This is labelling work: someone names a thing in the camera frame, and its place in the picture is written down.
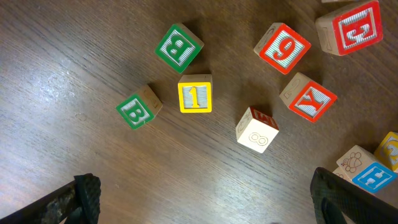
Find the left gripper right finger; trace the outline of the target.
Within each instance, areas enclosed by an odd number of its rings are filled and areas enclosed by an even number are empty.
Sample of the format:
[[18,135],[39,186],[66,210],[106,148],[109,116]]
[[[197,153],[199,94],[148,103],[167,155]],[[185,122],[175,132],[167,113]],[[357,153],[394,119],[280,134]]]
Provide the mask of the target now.
[[310,184],[318,224],[397,223],[397,209],[323,167],[317,167]]

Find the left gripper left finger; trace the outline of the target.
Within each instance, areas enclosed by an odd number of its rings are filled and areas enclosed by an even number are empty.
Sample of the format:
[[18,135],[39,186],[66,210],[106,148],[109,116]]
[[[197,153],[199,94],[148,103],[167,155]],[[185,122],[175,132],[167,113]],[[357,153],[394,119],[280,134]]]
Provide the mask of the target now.
[[1,223],[97,224],[100,215],[100,178],[91,173],[74,180],[34,203],[4,217]]

